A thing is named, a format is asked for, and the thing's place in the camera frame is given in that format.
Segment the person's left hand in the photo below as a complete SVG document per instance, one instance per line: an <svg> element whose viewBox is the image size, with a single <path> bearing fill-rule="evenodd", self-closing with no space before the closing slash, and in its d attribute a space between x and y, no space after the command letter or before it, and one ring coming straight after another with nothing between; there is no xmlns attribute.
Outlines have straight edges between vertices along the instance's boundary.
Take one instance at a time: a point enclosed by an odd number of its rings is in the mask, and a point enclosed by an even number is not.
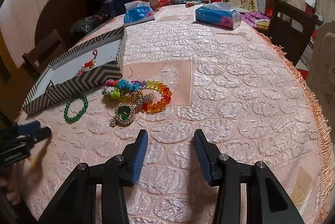
<svg viewBox="0 0 335 224"><path fill-rule="evenodd" d="M6 197L12 205L20 203L21 195L14 165L1 168L1 188L6 188Z"/></svg>

